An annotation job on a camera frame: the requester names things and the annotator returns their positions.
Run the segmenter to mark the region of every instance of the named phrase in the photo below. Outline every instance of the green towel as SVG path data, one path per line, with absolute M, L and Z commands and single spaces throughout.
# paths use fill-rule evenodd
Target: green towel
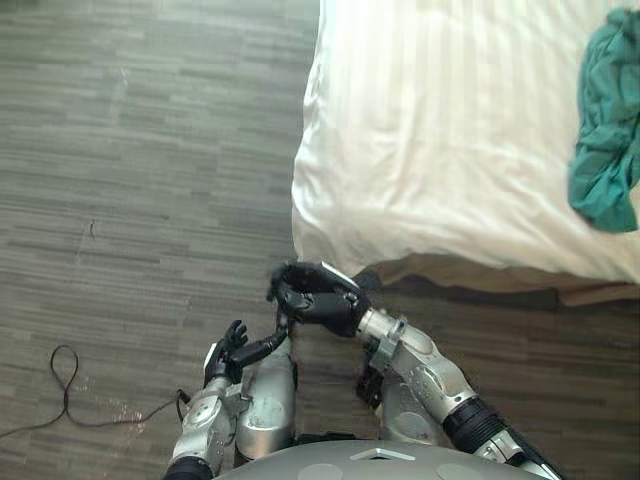
M 578 109 L 569 202 L 595 228 L 636 230 L 629 193 L 640 179 L 640 11 L 612 10 L 591 37 Z

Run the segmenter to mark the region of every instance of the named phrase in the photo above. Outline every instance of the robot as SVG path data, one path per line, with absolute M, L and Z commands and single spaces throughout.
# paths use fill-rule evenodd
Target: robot
M 236 320 L 211 346 L 164 480 L 561 480 L 518 432 L 485 404 L 460 368 L 406 318 L 372 307 L 349 277 L 321 263 L 276 270 L 267 300 L 275 332 L 247 344 Z M 362 342 L 358 396 L 381 416 L 379 440 L 348 434 L 295 437 L 293 324 L 321 324 Z M 243 389 L 243 368 L 258 363 Z M 437 446 L 434 422 L 457 449 Z M 235 440 L 235 467 L 220 475 Z

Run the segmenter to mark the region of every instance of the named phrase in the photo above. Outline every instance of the electrical cord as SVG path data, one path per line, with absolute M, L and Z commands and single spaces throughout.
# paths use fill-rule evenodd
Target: electrical cord
M 56 370 L 56 367 L 54 365 L 54 361 L 56 359 L 56 356 L 62 350 L 67 350 L 67 351 L 71 352 L 71 355 L 73 356 L 73 360 L 75 362 L 75 365 L 74 365 L 74 368 L 73 368 L 73 373 L 71 374 L 71 377 L 69 377 L 68 381 L 65 381 L 65 379 L 62 377 L 62 375 L 60 375 L 58 373 L 58 371 Z M 102 427 L 112 427 L 112 426 L 117 426 L 117 425 L 138 425 L 138 424 L 144 423 L 147 420 L 151 419 L 157 413 L 159 413 L 160 411 L 164 410 L 165 408 L 167 408 L 169 405 L 171 405 L 173 403 L 175 403 L 177 415 L 178 415 L 178 418 L 180 419 L 180 422 L 182 422 L 182 420 L 184 419 L 182 411 L 180 410 L 180 403 L 182 402 L 185 405 L 188 404 L 191 401 L 191 397 L 184 390 L 178 389 L 176 391 L 176 394 L 175 394 L 174 398 L 172 398 L 171 400 L 163 403 L 159 407 L 153 409 L 151 412 L 149 412 L 147 415 L 145 415 L 145 416 L 143 416 L 141 418 L 125 418 L 125 419 L 122 419 L 122 420 L 110 420 L 110 421 L 107 421 L 107 422 L 98 422 L 98 423 L 91 423 L 91 422 L 85 422 L 83 420 L 78 420 L 77 418 L 75 418 L 71 414 L 71 411 L 69 410 L 69 406 L 70 406 L 69 391 L 71 389 L 71 385 L 73 384 L 74 380 L 76 379 L 76 375 L 78 374 L 79 367 L 80 367 L 80 359 L 78 358 L 78 354 L 76 353 L 76 351 L 72 347 L 70 347 L 69 345 L 65 345 L 65 344 L 58 345 L 53 350 L 53 352 L 51 352 L 51 356 L 49 357 L 49 370 L 51 371 L 51 374 L 56 379 L 56 382 L 58 383 L 58 385 L 60 386 L 60 388 L 63 391 L 62 410 L 60 410 L 60 413 L 58 413 L 58 415 L 56 415 L 54 418 L 52 418 L 51 420 L 49 420 L 47 422 L 38 423 L 38 424 L 34 424 L 34 425 L 28 425 L 28 426 L 25 426 L 25 427 L 18 427 L 18 428 L 14 428 L 12 430 L 8 430 L 8 431 L 6 431 L 4 433 L 1 433 L 0 434 L 0 439 L 8 437 L 9 435 L 14 435 L 14 434 L 16 434 L 18 432 L 40 430 L 40 429 L 43 429 L 43 428 L 50 427 L 51 425 L 53 425 L 54 423 L 56 423 L 60 419 L 62 419 L 62 417 L 64 417 L 64 416 L 66 416 L 69 419 L 69 421 L 71 423 L 73 423 L 74 425 L 77 425 L 78 427 L 83 427 L 83 428 L 102 428 Z

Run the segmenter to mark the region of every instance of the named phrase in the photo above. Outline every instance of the wooden floor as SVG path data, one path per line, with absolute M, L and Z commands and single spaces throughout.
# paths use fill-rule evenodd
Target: wooden floor
M 314 0 L 0 0 L 0 431 L 57 412 L 59 343 L 81 357 L 74 411 L 115 419 L 196 388 L 231 320 L 270 329 L 317 15 Z M 637 478 L 638 306 L 510 300 L 417 280 L 377 295 L 568 478 Z M 296 342 L 299 430 L 374 436 L 357 346 L 313 327 Z M 0 478 L 157 479 L 178 432 L 171 409 L 63 421 L 0 440 Z

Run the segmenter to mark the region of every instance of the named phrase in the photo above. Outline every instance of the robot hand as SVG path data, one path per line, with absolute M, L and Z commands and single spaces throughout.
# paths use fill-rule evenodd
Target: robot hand
M 288 263 L 271 277 L 267 300 L 300 323 L 318 323 L 340 337 L 354 337 L 371 302 L 350 278 L 325 263 Z

